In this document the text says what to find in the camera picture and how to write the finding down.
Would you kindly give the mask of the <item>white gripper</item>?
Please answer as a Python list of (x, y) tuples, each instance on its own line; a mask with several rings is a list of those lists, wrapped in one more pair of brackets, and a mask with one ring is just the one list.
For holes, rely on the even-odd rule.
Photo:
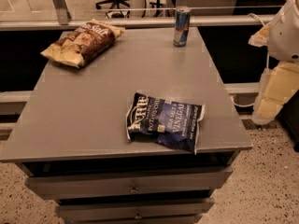
[(288, 0), (268, 22), (249, 39), (254, 47), (268, 47), (269, 55), (279, 61), (274, 69), (265, 68), (259, 83), (252, 120), (266, 125), (299, 90), (299, 7)]

